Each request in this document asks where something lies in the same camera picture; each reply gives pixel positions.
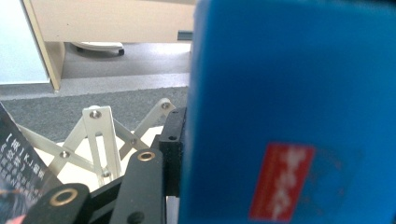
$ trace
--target hole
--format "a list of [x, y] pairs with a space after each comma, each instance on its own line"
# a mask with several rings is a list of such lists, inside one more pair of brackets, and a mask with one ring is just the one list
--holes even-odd
[[177, 40], [192, 40], [192, 31], [179, 30]]
[[151, 161], [152, 159], [154, 159], [154, 157], [155, 157], [155, 154], [152, 152], [143, 152], [139, 156], [137, 156], [137, 158], [140, 161]]
[[101, 132], [97, 132], [95, 133], [95, 138], [96, 141], [94, 144], [96, 144], [97, 147], [97, 152], [99, 157], [99, 161], [100, 165], [102, 167], [106, 167], [107, 166], [107, 154], [106, 154], [106, 148], [105, 148], [105, 137], [103, 136], [103, 133]]
[[66, 201], [68, 198], [70, 198], [71, 196], [72, 196], [72, 193], [71, 193], [71, 192], [65, 192], [65, 193], [59, 195], [59, 196], [56, 198], [56, 200], [57, 200], [58, 202], [64, 202], [64, 201]]
[[150, 154], [143, 154], [142, 159], [150, 159], [151, 155]]
[[127, 222], [129, 224], [140, 224], [143, 222], [145, 219], [145, 215], [141, 212], [134, 212], [131, 215], [128, 216]]

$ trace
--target desk leg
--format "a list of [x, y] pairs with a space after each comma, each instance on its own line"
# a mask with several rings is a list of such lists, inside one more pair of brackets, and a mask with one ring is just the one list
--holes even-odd
[[63, 42], [45, 42], [40, 32], [35, 11], [30, 0], [23, 0], [26, 13], [35, 33], [37, 45], [40, 48], [41, 56], [46, 65], [49, 78], [53, 89], [58, 91], [61, 88], [61, 76], [64, 69], [64, 43]]

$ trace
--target wooden edge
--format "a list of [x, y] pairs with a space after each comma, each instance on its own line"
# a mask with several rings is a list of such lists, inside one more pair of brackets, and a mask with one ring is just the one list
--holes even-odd
[[183, 4], [183, 5], [196, 5], [197, 2], [196, 0], [143, 0], [143, 1], [165, 2], [165, 3], [175, 3], [175, 4]]
[[35, 17], [35, 11], [33, 10], [30, 0], [23, 0], [23, 4], [35, 33], [35, 40], [40, 48], [41, 56], [44, 60], [44, 64], [46, 65], [53, 89], [58, 91], [61, 88], [61, 76], [64, 67], [64, 43], [44, 42], [40, 27]]

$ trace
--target white wall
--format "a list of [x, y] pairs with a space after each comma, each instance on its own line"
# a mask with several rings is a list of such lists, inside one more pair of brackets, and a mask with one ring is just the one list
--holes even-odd
[[21, 0], [0, 0], [0, 85], [50, 82]]

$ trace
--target gray carpet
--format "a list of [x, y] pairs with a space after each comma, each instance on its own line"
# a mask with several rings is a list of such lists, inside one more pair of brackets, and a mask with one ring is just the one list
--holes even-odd
[[185, 106], [187, 87], [9, 100], [2, 103], [20, 125], [52, 141], [61, 142], [81, 118], [83, 108], [110, 105], [113, 118], [129, 130], [134, 130], [162, 98], [169, 98], [176, 107]]

